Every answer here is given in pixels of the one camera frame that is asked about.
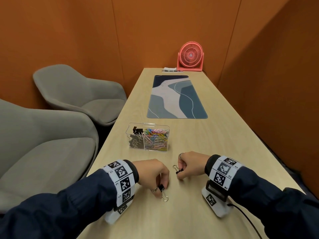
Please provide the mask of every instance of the gray chair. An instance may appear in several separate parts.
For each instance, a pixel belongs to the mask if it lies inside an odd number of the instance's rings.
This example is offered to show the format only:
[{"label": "gray chair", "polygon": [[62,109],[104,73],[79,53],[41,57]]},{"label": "gray chair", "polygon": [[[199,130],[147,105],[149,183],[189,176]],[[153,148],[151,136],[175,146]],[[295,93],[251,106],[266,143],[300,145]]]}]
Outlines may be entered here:
[{"label": "gray chair", "polygon": [[0,213],[85,177],[98,144],[96,128],[85,114],[0,100]]},{"label": "gray chair", "polygon": [[85,113],[101,126],[114,124],[127,100],[120,84],[86,78],[68,65],[39,69],[33,79],[54,109]]}]

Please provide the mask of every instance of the chair seat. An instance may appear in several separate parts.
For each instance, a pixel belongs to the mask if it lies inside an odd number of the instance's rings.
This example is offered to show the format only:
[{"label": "chair seat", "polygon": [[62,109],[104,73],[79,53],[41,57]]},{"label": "chair seat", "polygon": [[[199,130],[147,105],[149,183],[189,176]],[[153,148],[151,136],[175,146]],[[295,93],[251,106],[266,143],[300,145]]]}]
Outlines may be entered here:
[{"label": "chair seat", "polygon": [[96,120],[109,123],[117,119],[124,105],[125,101],[120,99],[99,99],[86,103],[82,108],[88,110]]},{"label": "chair seat", "polygon": [[95,141],[86,137],[36,146],[0,178],[0,201],[11,200],[11,205],[2,208],[11,208],[35,194],[57,193],[76,182],[90,164],[95,146]]}]

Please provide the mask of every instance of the abstract pattern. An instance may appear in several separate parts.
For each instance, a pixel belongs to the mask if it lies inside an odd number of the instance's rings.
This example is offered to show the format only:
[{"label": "abstract pattern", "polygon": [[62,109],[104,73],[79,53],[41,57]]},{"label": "abstract pattern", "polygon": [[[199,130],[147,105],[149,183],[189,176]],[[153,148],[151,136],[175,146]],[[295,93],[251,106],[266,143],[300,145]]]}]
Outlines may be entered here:
[{"label": "abstract pattern", "polygon": [[188,76],[155,76],[147,117],[206,119],[207,114]]}]

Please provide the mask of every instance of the person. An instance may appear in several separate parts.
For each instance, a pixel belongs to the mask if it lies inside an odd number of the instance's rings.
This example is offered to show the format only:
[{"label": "person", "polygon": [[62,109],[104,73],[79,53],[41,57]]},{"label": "person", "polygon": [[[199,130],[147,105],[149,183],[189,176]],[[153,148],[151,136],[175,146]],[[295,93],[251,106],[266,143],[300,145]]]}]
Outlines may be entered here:
[{"label": "person", "polygon": [[[209,175],[219,155],[182,153],[178,179]],[[160,161],[125,160],[134,180],[161,198],[159,184],[168,186],[169,170]],[[229,196],[258,217],[270,238],[319,238],[319,202],[302,192],[275,185],[247,167],[235,174]],[[108,173],[98,169],[57,194],[38,194],[10,209],[0,221],[0,238],[76,238],[90,223],[116,206],[116,188]]]}]

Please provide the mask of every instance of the black cable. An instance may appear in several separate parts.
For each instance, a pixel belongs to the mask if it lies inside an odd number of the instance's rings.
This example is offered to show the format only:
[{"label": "black cable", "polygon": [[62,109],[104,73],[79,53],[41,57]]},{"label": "black cable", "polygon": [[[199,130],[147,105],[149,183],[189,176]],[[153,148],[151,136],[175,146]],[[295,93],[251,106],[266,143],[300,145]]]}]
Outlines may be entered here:
[{"label": "black cable", "polygon": [[251,222],[251,220],[246,216],[246,214],[236,205],[234,204],[227,204],[228,206],[233,206],[235,208],[237,208],[241,213],[243,213],[243,215],[247,218],[247,220],[250,222],[250,224],[253,226],[253,228],[255,229],[255,231],[257,232],[258,236],[260,239],[262,239],[261,235],[259,234],[259,232],[257,231],[256,227],[254,226],[254,224]]}]

